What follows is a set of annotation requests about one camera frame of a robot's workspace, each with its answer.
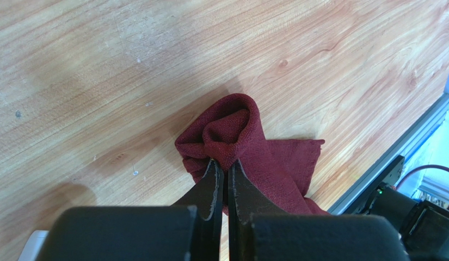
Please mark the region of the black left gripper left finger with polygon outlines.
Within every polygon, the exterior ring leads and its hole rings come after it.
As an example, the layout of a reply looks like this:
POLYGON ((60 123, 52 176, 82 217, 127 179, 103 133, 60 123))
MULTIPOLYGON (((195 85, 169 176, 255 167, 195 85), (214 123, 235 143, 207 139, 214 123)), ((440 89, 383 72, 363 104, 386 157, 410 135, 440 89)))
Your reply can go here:
POLYGON ((188 260, 219 260, 223 219, 224 173, 211 159, 201 180, 173 206, 185 206, 193 214, 188 260))

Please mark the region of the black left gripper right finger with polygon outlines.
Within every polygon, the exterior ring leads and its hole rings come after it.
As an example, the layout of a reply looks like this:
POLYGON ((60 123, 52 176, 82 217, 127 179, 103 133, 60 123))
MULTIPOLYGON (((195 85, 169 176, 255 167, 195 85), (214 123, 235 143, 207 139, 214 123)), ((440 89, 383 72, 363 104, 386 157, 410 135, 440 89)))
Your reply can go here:
POLYGON ((256 221, 265 216, 287 215, 248 178, 241 161, 228 171, 230 260, 258 260, 260 237, 256 221))

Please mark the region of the dark red cloth napkin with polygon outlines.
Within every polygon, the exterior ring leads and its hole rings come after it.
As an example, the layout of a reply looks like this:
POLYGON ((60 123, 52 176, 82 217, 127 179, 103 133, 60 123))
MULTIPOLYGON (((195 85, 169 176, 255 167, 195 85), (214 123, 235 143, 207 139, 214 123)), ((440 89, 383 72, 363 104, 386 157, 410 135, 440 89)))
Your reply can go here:
POLYGON ((323 140, 268 140, 255 101, 231 94, 206 109, 175 141, 183 165, 194 181, 210 159, 224 172, 240 161, 248 179, 267 198, 291 214, 323 215, 307 197, 323 140))

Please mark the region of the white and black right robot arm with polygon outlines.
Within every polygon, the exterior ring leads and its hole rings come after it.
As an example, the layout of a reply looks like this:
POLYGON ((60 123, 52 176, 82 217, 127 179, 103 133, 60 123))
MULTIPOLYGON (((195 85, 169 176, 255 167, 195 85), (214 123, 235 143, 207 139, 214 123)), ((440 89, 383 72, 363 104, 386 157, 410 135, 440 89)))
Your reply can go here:
POLYGON ((410 254, 449 260, 449 210, 383 187, 371 194, 364 212, 386 218, 410 254))

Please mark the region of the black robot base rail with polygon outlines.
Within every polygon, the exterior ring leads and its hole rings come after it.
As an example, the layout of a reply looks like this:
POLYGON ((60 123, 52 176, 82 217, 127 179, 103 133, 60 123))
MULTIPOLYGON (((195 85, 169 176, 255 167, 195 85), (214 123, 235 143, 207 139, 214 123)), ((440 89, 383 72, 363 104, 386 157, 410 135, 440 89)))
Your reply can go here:
POLYGON ((328 209, 333 215, 357 213, 369 194, 384 182, 394 184, 400 178, 405 160, 443 124, 449 109, 449 93, 443 93, 403 135, 360 176, 360 178, 328 209))

